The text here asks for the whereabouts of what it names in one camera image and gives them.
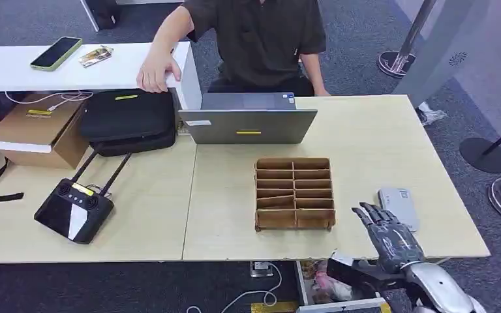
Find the person's right hand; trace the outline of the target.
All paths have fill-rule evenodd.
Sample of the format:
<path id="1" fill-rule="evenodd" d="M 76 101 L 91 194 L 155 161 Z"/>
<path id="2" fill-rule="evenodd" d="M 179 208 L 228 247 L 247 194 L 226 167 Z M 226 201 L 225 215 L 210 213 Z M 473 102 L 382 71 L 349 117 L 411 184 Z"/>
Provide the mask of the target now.
<path id="1" fill-rule="evenodd" d="M 181 70 L 174 58 L 169 53 L 149 53 L 140 67 L 136 83 L 149 93 L 167 92 L 166 79 L 170 74 L 177 82 L 181 80 Z"/>

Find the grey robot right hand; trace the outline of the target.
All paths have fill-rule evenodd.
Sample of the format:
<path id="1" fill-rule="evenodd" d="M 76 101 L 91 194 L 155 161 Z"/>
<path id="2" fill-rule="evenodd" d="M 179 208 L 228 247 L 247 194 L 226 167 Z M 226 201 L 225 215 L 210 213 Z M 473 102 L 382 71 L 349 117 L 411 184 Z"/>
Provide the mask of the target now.
<path id="1" fill-rule="evenodd" d="M 393 213 L 367 202 L 361 202 L 352 211 L 365 226 L 385 272 L 396 274 L 407 265 L 425 261 L 418 241 Z"/>

